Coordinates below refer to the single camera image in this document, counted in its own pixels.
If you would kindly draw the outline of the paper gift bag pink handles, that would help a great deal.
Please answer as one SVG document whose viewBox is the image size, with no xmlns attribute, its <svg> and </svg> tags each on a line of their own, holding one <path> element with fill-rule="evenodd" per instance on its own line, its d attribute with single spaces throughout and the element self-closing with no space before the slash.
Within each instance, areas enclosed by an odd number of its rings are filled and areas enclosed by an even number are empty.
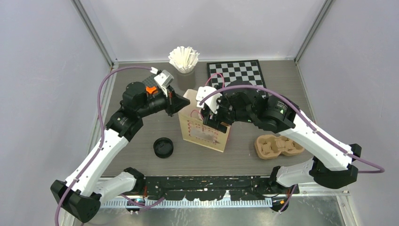
<svg viewBox="0 0 399 226">
<path fill-rule="evenodd" d="M 204 146 L 219 152 L 224 152 L 229 138 L 230 127 L 225 133 L 203 124 L 200 108 L 196 101 L 197 90 L 187 89 L 184 98 L 190 104 L 179 111 L 178 117 L 183 140 Z"/>
</svg>

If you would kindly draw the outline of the stack of black lids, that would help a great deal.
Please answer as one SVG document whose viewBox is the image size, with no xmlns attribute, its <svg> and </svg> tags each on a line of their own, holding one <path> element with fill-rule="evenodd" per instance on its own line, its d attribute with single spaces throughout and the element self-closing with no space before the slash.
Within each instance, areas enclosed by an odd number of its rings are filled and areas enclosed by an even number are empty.
<svg viewBox="0 0 399 226">
<path fill-rule="evenodd" d="M 153 143 L 154 153 L 159 158 L 168 158 L 172 155 L 174 145 L 171 139 L 160 137 Z"/>
</svg>

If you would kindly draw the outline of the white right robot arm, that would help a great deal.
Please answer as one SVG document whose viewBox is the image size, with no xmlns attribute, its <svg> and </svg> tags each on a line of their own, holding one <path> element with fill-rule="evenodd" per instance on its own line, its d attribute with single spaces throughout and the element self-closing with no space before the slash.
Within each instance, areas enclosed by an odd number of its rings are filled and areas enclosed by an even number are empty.
<svg viewBox="0 0 399 226">
<path fill-rule="evenodd" d="M 326 134 L 296 104 L 274 91 L 236 81 L 220 89 L 200 87 L 196 101 L 204 124 L 211 128 L 226 132 L 234 122 L 252 123 L 293 140 L 312 154 L 303 163 L 273 168 L 268 185 L 274 193 L 308 182 L 338 189 L 358 179 L 359 170 L 352 163 L 360 157 L 361 147 Z"/>
</svg>

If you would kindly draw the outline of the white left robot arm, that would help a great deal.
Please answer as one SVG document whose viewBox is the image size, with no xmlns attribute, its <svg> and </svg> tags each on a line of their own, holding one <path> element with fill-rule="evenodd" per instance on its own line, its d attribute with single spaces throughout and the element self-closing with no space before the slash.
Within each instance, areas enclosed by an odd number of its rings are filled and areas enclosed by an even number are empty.
<svg viewBox="0 0 399 226">
<path fill-rule="evenodd" d="M 104 202 L 128 191 L 140 194 L 144 190 L 144 176 L 133 168 L 107 182 L 97 182 L 114 157 L 144 125 L 144 117 L 160 111 L 172 116 L 189 104 L 189 99 L 177 94 L 171 86 L 128 84 L 120 108 L 103 125 L 96 146 L 70 176 L 52 183 L 50 191 L 58 204 L 56 212 L 63 209 L 81 223 L 87 223 Z"/>
</svg>

